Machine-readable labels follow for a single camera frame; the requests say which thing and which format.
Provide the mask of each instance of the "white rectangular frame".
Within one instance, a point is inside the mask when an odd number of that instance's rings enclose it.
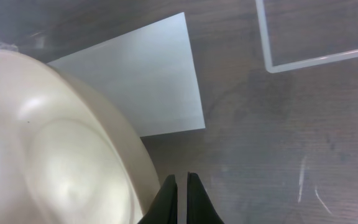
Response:
[[[269,32],[267,29],[264,0],[256,0],[256,6],[257,6],[257,13],[258,13],[260,38],[262,39],[262,50],[264,54],[265,67],[268,72],[270,73],[285,72],[294,69],[305,68],[314,65],[321,65],[324,63],[338,62],[341,60],[358,57],[358,49],[357,49],[357,50],[351,50],[348,52],[342,52],[338,54],[301,60],[298,62],[291,62],[282,65],[273,65],[272,51],[270,48],[270,40],[269,40]]]

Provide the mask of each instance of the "dark gray surface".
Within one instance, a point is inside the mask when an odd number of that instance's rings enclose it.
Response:
[[[0,40],[49,62],[182,11],[206,129],[143,138],[179,223],[187,171],[226,223],[358,223],[358,58],[267,73],[253,0],[0,0]]]

